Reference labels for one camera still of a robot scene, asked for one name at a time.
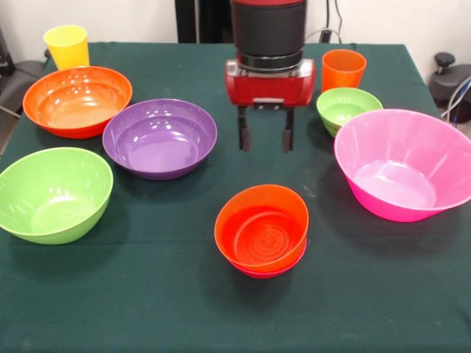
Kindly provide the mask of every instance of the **plastic cup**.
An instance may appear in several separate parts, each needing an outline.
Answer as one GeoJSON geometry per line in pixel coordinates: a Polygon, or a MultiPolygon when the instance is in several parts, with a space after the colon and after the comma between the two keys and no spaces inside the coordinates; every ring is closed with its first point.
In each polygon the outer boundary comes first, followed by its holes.
{"type": "Polygon", "coordinates": [[[322,58],[322,92],[338,87],[358,88],[365,68],[366,58],[356,51],[328,51],[322,58]]]}
{"type": "Polygon", "coordinates": [[[44,35],[44,42],[58,70],[90,65],[85,28],[75,25],[51,28],[44,35]]]}

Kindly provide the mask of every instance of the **stacked bowls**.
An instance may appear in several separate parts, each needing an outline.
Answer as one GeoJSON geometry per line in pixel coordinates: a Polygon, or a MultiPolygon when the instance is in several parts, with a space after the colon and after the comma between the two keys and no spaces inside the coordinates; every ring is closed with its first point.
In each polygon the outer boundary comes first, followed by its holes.
{"type": "Polygon", "coordinates": [[[293,190],[259,185],[223,206],[214,237],[235,268],[266,279],[287,272],[301,260],[308,244],[308,224],[308,208],[293,190]]]}

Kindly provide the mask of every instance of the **large green bowl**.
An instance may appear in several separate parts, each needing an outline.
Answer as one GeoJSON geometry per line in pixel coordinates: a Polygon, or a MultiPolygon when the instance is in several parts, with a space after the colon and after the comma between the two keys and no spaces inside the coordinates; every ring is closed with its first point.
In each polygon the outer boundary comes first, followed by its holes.
{"type": "Polygon", "coordinates": [[[112,188],[110,166],[91,151],[35,152],[0,174],[0,227],[33,243],[70,243],[102,217],[112,188]]]}
{"type": "Polygon", "coordinates": [[[326,90],[317,99],[316,105],[326,129],[334,137],[354,116],[383,109],[381,102],[371,93],[347,87],[326,90]]]}

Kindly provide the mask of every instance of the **plastic bowl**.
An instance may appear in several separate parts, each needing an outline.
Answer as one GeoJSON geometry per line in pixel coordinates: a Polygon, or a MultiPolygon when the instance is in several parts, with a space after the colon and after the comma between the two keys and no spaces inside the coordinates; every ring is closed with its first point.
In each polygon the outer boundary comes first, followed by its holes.
{"type": "Polygon", "coordinates": [[[358,88],[333,88],[317,99],[317,110],[327,131],[336,136],[351,118],[371,110],[382,110],[383,105],[371,93],[358,88]]]}
{"type": "Polygon", "coordinates": [[[433,116],[361,114],[339,130],[335,155],[357,200],[390,221],[419,221],[471,199],[471,141],[433,116]]]}
{"type": "Polygon", "coordinates": [[[103,146],[111,159],[154,180],[194,170],[217,140],[216,123],[202,108],[178,99],[142,101],[107,125],[103,146]]]}
{"type": "Polygon", "coordinates": [[[26,92],[23,109],[31,121],[54,135],[85,139],[102,134],[131,96],[132,86],[122,74],[88,66],[39,79],[26,92]]]}
{"type": "Polygon", "coordinates": [[[308,224],[308,208],[297,193],[280,185],[259,185],[223,206],[214,238],[233,265],[268,274],[285,271],[300,259],[308,224]]]}
{"type": "Polygon", "coordinates": [[[300,258],[297,259],[296,262],[293,263],[292,265],[290,265],[289,267],[285,268],[284,270],[278,271],[278,272],[268,272],[268,273],[264,274],[264,273],[259,273],[257,271],[246,270],[245,268],[242,268],[241,266],[236,265],[235,263],[231,263],[231,265],[234,266],[235,269],[237,269],[240,272],[242,272],[243,274],[247,275],[248,277],[252,277],[252,278],[255,278],[255,279],[270,279],[270,278],[278,277],[282,274],[285,274],[286,272],[291,270],[294,266],[296,266],[299,263],[299,261],[301,261],[302,256],[304,256],[304,253],[306,252],[307,247],[308,247],[308,242],[306,241],[305,246],[304,246],[304,250],[302,251],[302,254],[301,254],[300,258]]]}
{"type": "Polygon", "coordinates": [[[93,152],[35,152],[0,174],[0,227],[33,243],[70,243],[102,217],[112,187],[110,166],[93,152]]]}

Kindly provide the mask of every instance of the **orange bowl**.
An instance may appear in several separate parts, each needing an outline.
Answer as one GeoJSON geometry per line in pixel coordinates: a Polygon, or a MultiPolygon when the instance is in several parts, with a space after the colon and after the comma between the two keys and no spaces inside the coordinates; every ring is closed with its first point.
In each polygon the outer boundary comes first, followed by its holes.
{"type": "Polygon", "coordinates": [[[247,270],[245,268],[242,268],[241,266],[236,265],[235,263],[231,263],[231,265],[234,266],[235,269],[237,269],[240,272],[242,272],[243,274],[247,275],[248,277],[252,277],[252,278],[255,278],[255,279],[270,279],[270,278],[277,277],[277,276],[280,276],[282,274],[285,274],[286,272],[291,270],[294,266],[296,266],[298,264],[298,262],[301,261],[302,256],[306,252],[307,248],[308,248],[308,242],[307,242],[307,239],[306,239],[306,242],[305,242],[305,245],[304,245],[304,250],[302,251],[301,256],[292,265],[289,265],[288,267],[286,267],[283,270],[278,271],[278,272],[265,272],[265,273],[260,272],[259,273],[257,271],[251,271],[251,270],[247,270]]]}
{"type": "Polygon", "coordinates": [[[301,196],[281,185],[258,185],[223,206],[214,238],[230,263],[268,274],[285,271],[301,258],[308,225],[308,207],[301,196]]]}
{"type": "Polygon", "coordinates": [[[26,92],[23,110],[32,122],[54,135],[92,138],[103,133],[131,96],[130,81],[117,71],[99,66],[72,68],[39,79],[26,92]]]}

